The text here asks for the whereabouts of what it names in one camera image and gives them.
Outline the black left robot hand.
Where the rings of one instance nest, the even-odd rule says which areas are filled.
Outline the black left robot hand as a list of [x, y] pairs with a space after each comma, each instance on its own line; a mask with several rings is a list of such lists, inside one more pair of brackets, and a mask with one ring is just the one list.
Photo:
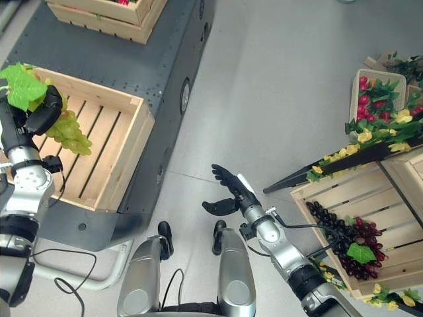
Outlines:
[[63, 100], [58, 89], [47, 86], [46, 96], [37, 109], [29, 115], [11, 106], [6, 97], [1, 97], [1, 148], [8, 157], [18, 147], [38, 149], [32, 138], [42, 135], [61, 115]]

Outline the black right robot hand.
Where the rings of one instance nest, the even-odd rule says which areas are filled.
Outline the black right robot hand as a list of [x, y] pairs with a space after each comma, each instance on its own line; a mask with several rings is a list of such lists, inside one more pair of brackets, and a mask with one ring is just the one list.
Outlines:
[[226, 216], [238, 210], [244, 214], [249, 207], [261, 205], [255, 194], [250, 191], [236, 175], [218, 164], [212, 164], [211, 168], [215, 179], [231, 192], [233, 198], [223, 199], [215, 203], [203, 201], [202, 207], [209, 214], [214, 216]]

